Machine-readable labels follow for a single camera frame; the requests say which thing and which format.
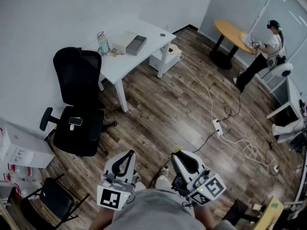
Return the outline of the person's grey shirt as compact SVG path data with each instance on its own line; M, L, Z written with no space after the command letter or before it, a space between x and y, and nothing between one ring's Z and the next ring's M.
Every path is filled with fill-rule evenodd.
M166 190L146 189L115 212L105 230L205 230L191 209L184 207L185 198Z

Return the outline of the grey box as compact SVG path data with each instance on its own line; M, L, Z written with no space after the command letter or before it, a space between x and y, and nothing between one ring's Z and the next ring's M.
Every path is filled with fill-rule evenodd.
M138 55L147 41L147 37L130 31L124 31L111 41L112 47L121 54Z

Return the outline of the white drawer cabinet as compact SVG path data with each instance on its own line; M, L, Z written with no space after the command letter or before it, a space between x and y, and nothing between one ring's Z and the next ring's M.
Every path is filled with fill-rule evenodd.
M149 65L157 71L159 70L162 55L163 53L161 49L159 49L149 57ZM179 62L180 57L181 55L167 55L164 74Z

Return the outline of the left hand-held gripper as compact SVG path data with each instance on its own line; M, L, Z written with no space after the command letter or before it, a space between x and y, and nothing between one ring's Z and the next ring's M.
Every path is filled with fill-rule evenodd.
M133 150L121 152L109 159L101 183L97 186L97 205L111 210L122 210L132 200L135 185L132 181L136 155Z

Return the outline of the white side table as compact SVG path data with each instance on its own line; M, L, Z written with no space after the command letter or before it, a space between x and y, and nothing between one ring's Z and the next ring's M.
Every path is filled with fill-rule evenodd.
M291 107L293 112L295 113L297 119L300 119L302 117L301 111L300 111L300 105L299 100L301 99L300 93L297 89L297 87L294 85L293 81L289 78L289 76L285 77L283 80L281 80L277 85L275 85L271 90L270 93L274 93L277 89L279 89L284 83L287 84L287 91L286 91L286 97L287 101L282 104L279 108L271 112L266 116L267 119L270 119L274 115L278 114L282 110L284 110L287 107Z

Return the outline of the black stool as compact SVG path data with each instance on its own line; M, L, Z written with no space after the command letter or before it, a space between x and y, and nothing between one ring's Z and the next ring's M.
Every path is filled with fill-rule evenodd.
M246 214L245 212L247 209L248 206L237 199L222 220L227 220L233 226L235 226L241 219L257 223L259 218Z

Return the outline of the small black screen device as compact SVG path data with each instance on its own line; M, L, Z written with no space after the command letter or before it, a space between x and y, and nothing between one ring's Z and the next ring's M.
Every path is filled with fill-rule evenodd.
M187 184L181 177L176 176L173 182L171 183L171 185L172 185L172 189L174 189L175 191L178 191L181 195L186 195Z

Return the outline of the white round device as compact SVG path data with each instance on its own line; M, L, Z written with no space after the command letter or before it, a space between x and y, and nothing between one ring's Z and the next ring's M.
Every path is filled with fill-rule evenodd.
M291 63L283 63L271 69L271 74L275 77L287 77L291 74L293 65Z

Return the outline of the round wooden table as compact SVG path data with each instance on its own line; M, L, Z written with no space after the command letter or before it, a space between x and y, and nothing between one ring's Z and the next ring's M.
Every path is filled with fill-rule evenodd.
M241 29L221 19L215 20L214 24L216 29L221 34L213 50L210 52L210 58L216 66L225 70L231 69L232 67L231 59L239 49L245 51L246 53L256 55L256 49L247 47L244 44L244 42L240 39L240 36L243 33ZM231 51L227 55L218 50L224 38L226 38L234 45Z

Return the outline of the person's left forearm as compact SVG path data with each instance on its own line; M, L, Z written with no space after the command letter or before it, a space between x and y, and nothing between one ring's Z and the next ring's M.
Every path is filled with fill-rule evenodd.
M115 211L109 208L100 208L89 230L104 230L112 221Z

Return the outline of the white rectangular desk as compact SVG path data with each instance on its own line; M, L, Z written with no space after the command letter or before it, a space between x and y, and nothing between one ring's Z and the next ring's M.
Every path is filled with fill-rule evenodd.
M127 101L125 98L122 79L135 69L139 64L145 61L156 51L163 49L161 62L158 68L157 77L161 78L165 70L165 62L168 56L169 48L176 35L161 29L155 25L139 19L130 19L121 25L113 25L110 31L106 32L108 42L111 44L112 39L125 31L136 33L147 38L144 47L136 56L124 54L122 56L103 56L100 74L115 85L118 99L123 112L128 111Z

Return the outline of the person's right forearm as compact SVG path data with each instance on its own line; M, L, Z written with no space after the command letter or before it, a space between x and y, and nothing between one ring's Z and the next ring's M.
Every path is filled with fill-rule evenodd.
M195 219L200 221L206 230L214 230L216 224L208 206L194 206Z

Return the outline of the yellow and white packet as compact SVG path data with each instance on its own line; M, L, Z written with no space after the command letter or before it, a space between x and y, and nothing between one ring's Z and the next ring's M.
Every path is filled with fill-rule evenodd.
M240 35L240 39L246 47L254 48L254 39L250 36L250 34L242 32Z

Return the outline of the black office chair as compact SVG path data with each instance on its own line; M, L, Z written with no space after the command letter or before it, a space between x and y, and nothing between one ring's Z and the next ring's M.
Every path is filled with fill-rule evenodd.
M40 129L46 130L49 122L56 124L53 137L56 148L79 157L92 157L97 152L100 134L117 125L116 122L103 123L105 105L98 97L101 55L80 47L65 47L55 54L53 65L62 100L67 106L60 118L53 117L53 109L48 107L42 116ZM80 117L82 125L74 126L71 131L70 117Z

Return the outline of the black folding chair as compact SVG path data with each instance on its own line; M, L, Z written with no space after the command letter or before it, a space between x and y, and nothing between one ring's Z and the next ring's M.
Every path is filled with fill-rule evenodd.
M63 223L78 218L79 216L73 216L73 213L90 196L87 194L83 199L78 198L59 181L63 176L64 174L57 178L48 177L43 186L21 200L20 210L36 230L56 230ZM60 219L57 225L53 226L35 210L30 203L32 196L38 196L40 201Z

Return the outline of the yellowish cardboard box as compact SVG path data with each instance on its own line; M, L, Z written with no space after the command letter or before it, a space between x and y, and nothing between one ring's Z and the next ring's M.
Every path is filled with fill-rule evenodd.
M272 197L264 213L255 223L253 230L272 230L283 210L284 205L279 199Z

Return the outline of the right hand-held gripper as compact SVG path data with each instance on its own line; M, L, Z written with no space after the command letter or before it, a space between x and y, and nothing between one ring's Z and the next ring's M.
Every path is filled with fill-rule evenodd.
M221 177L205 169L196 153L187 150L172 153L171 162L177 176L187 184L187 193L181 196L188 201L203 206L216 200L226 190Z

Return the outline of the white power strip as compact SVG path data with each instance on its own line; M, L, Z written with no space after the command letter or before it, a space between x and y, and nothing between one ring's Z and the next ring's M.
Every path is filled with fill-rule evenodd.
M212 125L213 125L213 128L214 128L216 135L221 136L223 134L223 130L221 128L220 121L218 119L214 119L212 121Z

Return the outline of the cartoon boy plush toy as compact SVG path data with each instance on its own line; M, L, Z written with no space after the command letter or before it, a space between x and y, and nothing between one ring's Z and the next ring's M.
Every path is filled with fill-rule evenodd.
M97 41L99 45L100 54L101 55L107 54L109 51L109 47L108 47L107 37L105 36L104 32L99 32L97 34Z

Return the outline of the pack of plastic bottles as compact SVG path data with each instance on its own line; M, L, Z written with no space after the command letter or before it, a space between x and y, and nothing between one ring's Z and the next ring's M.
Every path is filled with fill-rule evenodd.
M16 194L24 198L41 187L42 176L37 168L0 163L0 194L15 188Z

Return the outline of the person's light trousers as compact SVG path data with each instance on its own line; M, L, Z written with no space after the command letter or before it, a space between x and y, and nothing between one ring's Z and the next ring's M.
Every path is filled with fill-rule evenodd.
M172 189L172 185L169 182L169 180L165 176L160 176L157 178L155 182L155 189L157 190L164 190L164 191L169 191L171 193L177 193L174 189ZM140 190L145 190L146 186L142 182L138 182L135 184L134 191L140 191Z

